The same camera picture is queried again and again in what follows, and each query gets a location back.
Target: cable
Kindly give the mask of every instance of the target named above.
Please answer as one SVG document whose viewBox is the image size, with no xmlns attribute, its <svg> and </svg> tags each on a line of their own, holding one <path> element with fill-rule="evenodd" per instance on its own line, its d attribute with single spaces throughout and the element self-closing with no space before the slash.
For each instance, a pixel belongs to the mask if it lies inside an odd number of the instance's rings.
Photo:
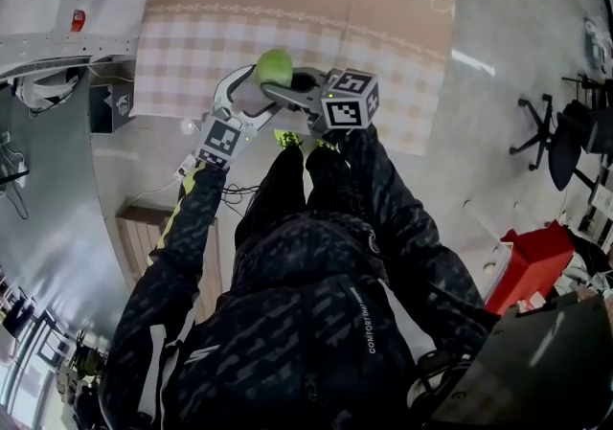
<svg viewBox="0 0 613 430">
<path fill-rule="evenodd" d="M 19 190 L 17 189 L 17 187 L 15 186 L 15 182 L 12 182 L 12 187 L 15 190 L 15 193 L 17 193 L 17 196 L 19 197 L 19 201 L 21 202 L 21 207 L 23 207 L 23 212 L 24 214 L 21 214 L 21 211 L 19 210 L 19 207 L 17 207 L 17 204 L 14 202 L 14 200 L 5 192 L 4 195 L 2 196 L 6 196 L 8 198 L 8 200 L 10 201 L 10 203 L 13 205 L 13 207 L 15 208 L 15 210 L 17 211 L 17 214 L 19 215 L 19 217 L 21 218 L 21 220 L 28 220 L 30 218 L 30 211 L 28 210 L 28 208 L 26 207 L 25 202 L 23 201 L 23 197 L 21 196 L 21 193 L 19 193 Z"/>
<path fill-rule="evenodd" d="M 92 66 L 87 66 L 87 68 L 96 76 L 103 79 L 120 79 L 122 81 L 134 82 L 134 79 L 122 78 L 121 76 L 103 76 L 102 74 L 96 72 Z"/>
<path fill-rule="evenodd" d="M 253 193 L 257 192 L 259 189 L 260 189 L 260 187 L 257 186 L 257 185 L 256 186 L 252 186 L 252 187 L 240 188 L 236 183 L 231 183 L 230 185 L 228 185 L 228 187 L 222 189 L 223 196 L 221 197 L 221 201 L 224 204 L 226 204 L 228 209 L 231 209 L 234 212 L 236 212 L 238 215 L 240 215 L 241 217 L 244 217 L 244 215 L 241 214 L 239 211 L 237 211 L 233 207 L 233 205 L 238 205 L 239 203 L 242 202 L 242 199 L 244 198 L 245 195 L 253 194 Z M 238 199 L 238 201 L 230 201 L 230 200 L 228 200 L 228 196 L 238 196 L 239 199 Z"/>
<path fill-rule="evenodd" d="M 4 145 L 4 149 L 6 149 L 8 152 L 10 152 L 13 156 L 19 156 L 21 158 L 21 162 L 23 164 L 26 164 L 26 157 L 23 155 L 23 153 L 21 152 L 14 152 L 12 151 L 8 145 Z"/>
<path fill-rule="evenodd" d="M 65 96 L 63 96 L 59 102 L 52 103 L 51 105 L 47 106 L 47 108 L 43 108 L 42 110 L 34 110 L 32 108 L 28 108 L 28 117 L 30 117 L 32 120 L 34 120 L 36 117 L 38 117 L 38 115 L 40 115 L 42 113 L 45 113 L 45 112 L 48 112 L 49 110 L 55 108 L 56 106 L 60 106 L 61 104 L 66 103 L 66 101 L 71 96 L 73 96 L 73 93 L 75 92 L 76 88 L 77 88 L 77 84 L 75 84 L 73 86 L 73 89 L 71 89 L 69 93 L 67 93 Z"/>
<path fill-rule="evenodd" d="M 167 185 L 164 185 L 164 187 L 162 187 L 161 189 L 158 190 L 154 190 L 152 192 L 142 192 L 140 195 L 138 195 L 136 198 L 134 198 L 132 201 L 130 201 L 127 204 L 127 207 L 129 207 L 130 205 L 132 205 L 134 202 L 136 202 L 139 198 L 141 198 L 144 195 L 152 195 L 154 193 L 159 193 L 159 192 L 163 192 L 165 189 L 170 188 L 172 185 L 174 185 L 177 181 L 179 181 L 178 179 L 174 179 L 172 180 L 170 183 L 168 183 Z"/>
<path fill-rule="evenodd" d="M 7 161 L 7 163 L 9 163 L 9 166 L 11 167 L 12 172 L 13 173 L 17 173 L 14 164 L 7 157 L 7 155 L 4 153 L 3 147 L 5 147 L 12 154 L 17 155 L 17 153 L 12 152 L 6 146 L 0 146 L 0 153 L 2 153 L 2 157 L 4 157 L 4 159 Z M 6 196 L 8 198 L 8 200 L 10 201 L 10 203 L 15 208 L 15 210 L 17 211 L 17 214 L 19 215 L 19 217 L 21 217 L 22 220 L 28 220 L 30 218 L 30 211 L 28 210 L 28 207 L 26 206 L 26 202 L 24 201 L 23 197 L 21 196 L 21 193 L 19 192 L 19 189 L 17 189 L 17 186 L 15 185 L 15 182 L 13 181 L 13 182 L 11 182 L 11 184 L 12 184 L 13 189 L 15 190 L 15 193 L 16 193 L 17 197 L 19 198 L 19 202 L 21 202 L 21 207 L 23 208 L 24 214 L 21 214 L 21 211 L 19 210 L 19 207 L 17 207 L 17 204 L 14 202 L 14 200 L 9 196 L 9 194 L 7 192 L 0 192 L 0 193 L 2 193 L 2 194 L 0 194 L 0 198 Z"/>
<path fill-rule="evenodd" d="M 559 208 L 559 212 L 557 213 L 557 218 L 559 219 L 559 217 L 562 215 L 562 213 L 564 212 L 564 206 L 566 205 L 566 198 L 568 197 L 568 189 L 570 187 L 566 187 L 566 193 L 564 194 L 564 201 L 562 202 L 562 205 Z"/>
</svg>

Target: checkered tablecloth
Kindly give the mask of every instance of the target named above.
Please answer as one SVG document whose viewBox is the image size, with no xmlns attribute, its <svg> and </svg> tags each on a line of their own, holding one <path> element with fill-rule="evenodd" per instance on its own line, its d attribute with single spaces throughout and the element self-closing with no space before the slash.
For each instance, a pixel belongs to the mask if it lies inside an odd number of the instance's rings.
<svg viewBox="0 0 613 430">
<path fill-rule="evenodd" d="M 136 60 L 134 114 L 200 118 L 216 85 L 265 51 L 294 67 L 374 73 L 383 144 L 423 154 L 451 49 L 455 0 L 148 0 Z M 235 101 L 266 101 L 243 84 Z M 282 111 L 271 125 L 307 131 Z"/>
<path fill-rule="evenodd" d="M 272 48 L 288 49 L 294 67 L 377 74 L 381 106 L 375 124 L 381 141 L 401 152 L 425 152 L 443 84 L 443 57 L 283 18 L 150 13 L 138 50 L 134 114 L 200 118 L 221 79 Z M 251 109 L 266 104 L 253 83 L 241 86 L 236 100 Z M 304 116 L 290 112 L 271 124 L 306 129 Z"/>
</svg>

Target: black chair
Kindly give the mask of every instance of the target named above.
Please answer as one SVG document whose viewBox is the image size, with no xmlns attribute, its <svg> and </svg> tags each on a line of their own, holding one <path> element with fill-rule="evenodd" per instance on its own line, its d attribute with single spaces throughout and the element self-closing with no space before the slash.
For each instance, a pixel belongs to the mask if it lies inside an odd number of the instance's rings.
<svg viewBox="0 0 613 430">
<path fill-rule="evenodd" d="M 520 152 L 524 152 L 526 149 L 529 149 L 532 146 L 536 146 L 538 144 L 538 154 L 536 156 L 536 163 L 528 166 L 530 171 L 538 170 L 540 166 L 540 162 L 543 159 L 543 152 L 547 147 L 549 140 L 552 137 L 552 134 L 549 131 L 549 124 L 552 120 L 553 113 L 553 104 L 552 104 L 552 96 L 551 95 L 543 95 L 543 101 L 547 103 L 547 109 L 545 110 L 545 120 L 540 120 L 540 117 L 534 110 L 533 104 L 528 100 L 520 98 L 517 104 L 520 107 L 527 107 L 530 110 L 530 114 L 532 115 L 534 121 L 536 122 L 536 135 L 532 137 L 532 139 L 528 140 L 525 144 L 520 147 L 511 147 L 509 149 L 509 154 L 514 156 L 515 154 L 519 154 Z"/>
<path fill-rule="evenodd" d="M 548 120 L 551 120 L 552 100 L 549 95 L 543 95 L 547 102 L 545 121 L 534 111 L 530 102 L 520 100 L 520 106 L 528 106 L 531 115 L 538 124 L 538 132 L 520 148 L 511 147 L 510 154 L 517 154 L 539 143 L 536 164 L 530 164 L 530 170 L 540 166 L 544 149 L 548 149 L 549 171 L 556 188 L 564 190 L 573 175 L 580 179 L 591 191 L 589 202 L 592 201 L 596 188 L 606 176 L 606 167 L 601 167 L 596 181 L 588 178 L 577 169 L 581 150 L 593 154 L 613 154 L 613 107 L 590 110 L 585 105 L 572 101 L 566 105 L 562 113 L 557 114 L 557 129 L 549 132 Z"/>
</svg>

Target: sleeve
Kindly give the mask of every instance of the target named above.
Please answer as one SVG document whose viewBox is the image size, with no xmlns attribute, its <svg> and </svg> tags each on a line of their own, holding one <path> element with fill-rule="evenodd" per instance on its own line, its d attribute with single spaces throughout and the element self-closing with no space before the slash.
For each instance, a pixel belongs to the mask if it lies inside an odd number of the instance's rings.
<svg viewBox="0 0 613 430">
<path fill-rule="evenodd" d="M 111 428 L 138 428 L 153 342 L 149 328 L 163 325 L 177 338 L 197 297 L 209 226 L 221 200 L 225 172 L 204 164 L 184 178 L 170 221 L 149 255 L 115 331 L 101 384 L 101 407 Z"/>
<path fill-rule="evenodd" d="M 331 132 L 365 199 L 390 287 L 411 317 L 450 353 L 474 353 L 497 317 L 484 303 L 460 258 L 441 244 L 432 217 L 405 187 L 375 127 Z"/>
</svg>

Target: patterned jacket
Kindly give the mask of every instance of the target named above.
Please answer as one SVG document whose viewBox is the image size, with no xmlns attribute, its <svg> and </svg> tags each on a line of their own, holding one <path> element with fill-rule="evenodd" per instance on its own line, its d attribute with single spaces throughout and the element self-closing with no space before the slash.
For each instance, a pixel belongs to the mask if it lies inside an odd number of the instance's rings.
<svg viewBox="0 0 613 430">
<path fill-rule="evenodd" d="M 111 428 L 405 426 L 419 356 L 481 348 L 488 329 L 470 316 L 481 297 L 375 129 L 333 138 L 372 223 L 284 217 L 241 245 L 232 288 L 195 327 L 225 173 L 200 167 L 185 178 L 115 332 L 101 390 Z"/>
</svg>

